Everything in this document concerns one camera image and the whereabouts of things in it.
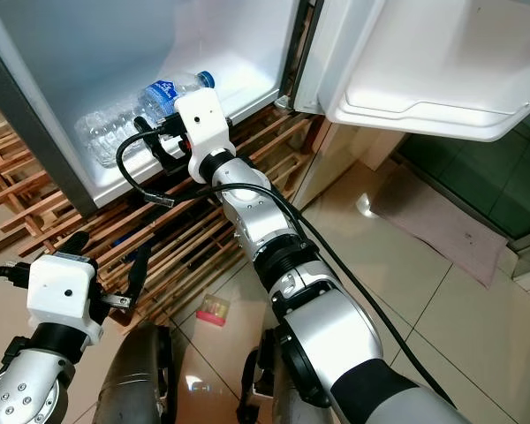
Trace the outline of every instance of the black joint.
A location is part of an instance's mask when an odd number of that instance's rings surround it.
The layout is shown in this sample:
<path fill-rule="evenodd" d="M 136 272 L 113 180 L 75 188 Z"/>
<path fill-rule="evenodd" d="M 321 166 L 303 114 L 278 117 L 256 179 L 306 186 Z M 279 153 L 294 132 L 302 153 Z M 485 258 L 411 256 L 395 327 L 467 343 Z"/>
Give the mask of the black joint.
<path fill-rule="evenodd" d="M 224 150 L 217 155 L 208 155 L 202 160 L 199 173 L 204 178 L 204 181 L 212 184 L 212 177 L 214 177 L 216 170 L 231 159 L 234 159 L 234 157 L 229 150 Z"/>
<path fill-rule="evenodd" d="M 310 240 L 285 234 L 272 239 L 257 254 L 254 267 L 263 287 L 269 292 L 276 280 L 303 263 L 316 261 L 317 246 Z"/>
<path fill-rule="evenodd" d="M 72 364 L 80 361 L 87 334 L 63 324 L 42 322 L 27 342 L 27 349 L 43 349 L 65 356 Z"/>
<path fill-rule="evenodd" d="M 281 348 L 281 356 L 292 382 L 299 391 L 300 397 L 310 405 L 320 408 L 330 406 L 329 398 L 324 391 L 318 375 L 286 321 L 275 329 L 276 340 Z"/>

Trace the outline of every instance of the small box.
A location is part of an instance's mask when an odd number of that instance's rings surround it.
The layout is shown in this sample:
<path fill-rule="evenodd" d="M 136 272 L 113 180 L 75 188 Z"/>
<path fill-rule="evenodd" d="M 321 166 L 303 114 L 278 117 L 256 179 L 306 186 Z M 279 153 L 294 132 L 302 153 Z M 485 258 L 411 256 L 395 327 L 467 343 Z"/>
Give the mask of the small box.
<path fill-rule="evenodd" d="M 229 310 L 229 301 L 207 294 L 204 296 L 201 307 L 196 311 L 196 317 L 199 320 L 211 322 L 223 327 L 226 323 L 226 316 Z"/>

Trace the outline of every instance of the cable connector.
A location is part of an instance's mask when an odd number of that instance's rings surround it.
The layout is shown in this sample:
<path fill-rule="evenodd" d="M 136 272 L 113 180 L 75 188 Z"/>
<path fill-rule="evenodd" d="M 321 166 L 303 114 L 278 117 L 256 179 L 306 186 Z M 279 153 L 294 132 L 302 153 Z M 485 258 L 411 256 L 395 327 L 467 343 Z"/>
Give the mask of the cable connector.
<path fill-rule="evenodd" d="M 25 262 L 6 262 L 6 265 L 0 267 L 0 276 L 5 276 L 11 281 L 14 287 L 26 289 L 29 285 L 29 263 Z"/>
<path fill-rule="evenodd" d="M 156 192 L 148 192 L 146 191 L 143 195 L 143 198 L 145 201 L 152 201 L 153 203 L 156 203 L 158 205 L 163 205 L 168 208 L 172 208 L 175 206 L 175 199 L 169 197 L 165 193 L 156 193 Z"/>

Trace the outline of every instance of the bottle label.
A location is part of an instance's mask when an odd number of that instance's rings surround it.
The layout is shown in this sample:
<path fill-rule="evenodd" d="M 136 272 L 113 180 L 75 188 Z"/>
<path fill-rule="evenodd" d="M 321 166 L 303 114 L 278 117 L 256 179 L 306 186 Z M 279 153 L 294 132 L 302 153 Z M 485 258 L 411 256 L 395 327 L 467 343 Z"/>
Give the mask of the bottle label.
<path fill-rule="evenodd" d="M 177 90 L 172 81 L 163 81 L 159 79 L 146 88 L 146 91 L 156 99 L 157 104 L 161 107 L 165 116 L 172 115 L 175 111 L 173 103 L 177 97 Z"/>

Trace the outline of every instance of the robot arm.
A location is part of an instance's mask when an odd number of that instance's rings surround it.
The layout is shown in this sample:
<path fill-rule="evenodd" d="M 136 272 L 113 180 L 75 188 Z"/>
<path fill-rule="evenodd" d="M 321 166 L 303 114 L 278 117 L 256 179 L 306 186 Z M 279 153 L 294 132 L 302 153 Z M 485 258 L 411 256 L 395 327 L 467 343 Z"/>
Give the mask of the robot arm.
<path fill-rule="evenodd" d="M 175 108 L 190 141 L 188 170 L 194 180 L 213 187 L 243 182 L 271 188 L 264 174 L 235 157 L 214 90 L 179 98 Z M 382 360 L 368 314 L 269 196 L 233 189 L 218 197 L 269 293 L 280 322 L 282 357 L 303 400 L 332 405 L 342 422 L 352 424 L 468 422 Z"/>

